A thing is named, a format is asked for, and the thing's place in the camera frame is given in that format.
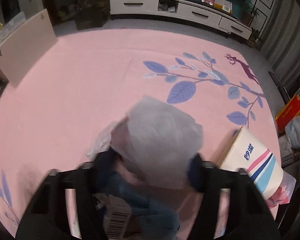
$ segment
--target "floor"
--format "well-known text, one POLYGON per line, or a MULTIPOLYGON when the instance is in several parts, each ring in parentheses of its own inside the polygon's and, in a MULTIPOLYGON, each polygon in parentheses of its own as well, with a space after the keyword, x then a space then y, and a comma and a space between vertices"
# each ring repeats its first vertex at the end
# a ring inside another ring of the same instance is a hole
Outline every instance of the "floor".
MULTIPOLYGON (((180 33, 212 41, 214 43, 226 46, 240 52, 252 71, 257 77, 261 88, 266 96, 268 105, 270 107, 272 116, 274 117, 284 106, 283 99, 277 90, 276 85, 271 79, 268 71, 273 71, 270 63, 263 57, 263 55, 256 49, 250 48, 245 44, 240 44, 238 41, 231 38, 225 38, 217 33, 209 30, 199 29, 187 25, 177 24, 173 22, 164 22, 157 20, 145 20, 145 19, 115 19, 109 20, 102 28, 89 29, 84 31, 98 30, 98 29, 149 29, 167 31, 173 33, 180 33)), ((57 36, 68 35, 77 33, 78 30, 74 21, 62 23, 54 26, 54 31, 57 36)))

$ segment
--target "barcode label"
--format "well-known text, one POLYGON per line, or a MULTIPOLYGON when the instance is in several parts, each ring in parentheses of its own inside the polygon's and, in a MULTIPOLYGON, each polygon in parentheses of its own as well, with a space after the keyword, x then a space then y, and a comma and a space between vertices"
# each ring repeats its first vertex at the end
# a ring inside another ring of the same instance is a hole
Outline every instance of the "barcode label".
POLYGON ((230 11, 231 11, 231 9, 226 5, 222 6, 222 9, 228 13, 230 13, 230 11))
POLYGON ((106 229, 106 235, 109 239, 120 239, 123 237, 130 214, 113 212, 106 229))

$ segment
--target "wooden board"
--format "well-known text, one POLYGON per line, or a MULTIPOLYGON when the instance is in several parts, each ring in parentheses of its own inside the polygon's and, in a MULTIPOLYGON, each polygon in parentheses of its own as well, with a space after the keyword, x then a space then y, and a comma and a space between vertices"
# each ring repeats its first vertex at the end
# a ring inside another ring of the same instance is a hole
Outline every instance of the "wooden board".
POLYGON ((45 9, 23 23, 0 45, 0 69, 17 86, 56 42, 57 38, 45 9))

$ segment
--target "gray curtain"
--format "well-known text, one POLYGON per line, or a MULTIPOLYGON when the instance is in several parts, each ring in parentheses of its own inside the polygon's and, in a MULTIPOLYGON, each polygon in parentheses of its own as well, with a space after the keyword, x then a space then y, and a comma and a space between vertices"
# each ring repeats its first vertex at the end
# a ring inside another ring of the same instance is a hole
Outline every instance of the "gray curtain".
POLYGON ((282 85, 290 89, 300 75, 300 6, 296 0, 276 0, 261 40, 261 53, 282 85))

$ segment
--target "white tv stand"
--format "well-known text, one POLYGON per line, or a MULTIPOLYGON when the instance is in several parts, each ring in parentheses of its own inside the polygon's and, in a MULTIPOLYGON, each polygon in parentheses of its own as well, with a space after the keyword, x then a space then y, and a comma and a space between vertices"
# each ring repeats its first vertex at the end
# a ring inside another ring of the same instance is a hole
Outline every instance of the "white tv stand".
POLYGON ((159 0, 110 0, 110 14, 167 16, 207 25, 228 34, 235 33, 245 39, 250 37, 251 28, 219 10, 187 0, 174 1, 176 12, 158 11, 159 0))

